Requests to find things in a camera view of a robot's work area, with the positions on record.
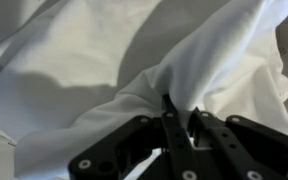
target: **white cloth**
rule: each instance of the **white cloth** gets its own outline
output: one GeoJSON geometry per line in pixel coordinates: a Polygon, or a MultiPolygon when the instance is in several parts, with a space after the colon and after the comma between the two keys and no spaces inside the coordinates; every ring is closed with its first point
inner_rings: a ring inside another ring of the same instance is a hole
{"type": "Polygon", "coordinates": [[[20,140],[16,176],[65,174],[132,117],[159,116],[165,93],[183,125],[200,106],[288,134],[274,34],[287,15],[288,0],[61,1],[0,53],[0,128],[20,140]]]}

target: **white fabric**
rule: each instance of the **white fabric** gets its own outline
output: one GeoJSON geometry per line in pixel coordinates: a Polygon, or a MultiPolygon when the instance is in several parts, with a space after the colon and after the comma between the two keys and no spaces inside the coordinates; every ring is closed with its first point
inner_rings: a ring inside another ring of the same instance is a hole
{"type": "Polygon", "coordinates": [[[20,140],[16,176],[65,174],[69,160],[132,117],[160,115],[165,93],[183,125],[198,105],[288,134],[274,34],[288,0],[225,3],[63,0],[36,19],[41,26],[19,32],[19,45],[3,50],[12,53],[0,53],[0,128],[20,140]]]}

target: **crumpled sheet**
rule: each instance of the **crumpled sheet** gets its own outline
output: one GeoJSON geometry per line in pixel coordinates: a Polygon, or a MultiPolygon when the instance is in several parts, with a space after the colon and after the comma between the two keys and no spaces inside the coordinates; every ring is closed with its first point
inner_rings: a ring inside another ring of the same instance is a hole
{"type": "Polygon", "coordinates": [[[65,175],[134,116],[159,116],[166,93],[184,126],[198,106],[288,134],[274,32],[287,15],[288,0],[60,1],[0,44],[0,128],[18,141],[16,177],[65,175]]]}

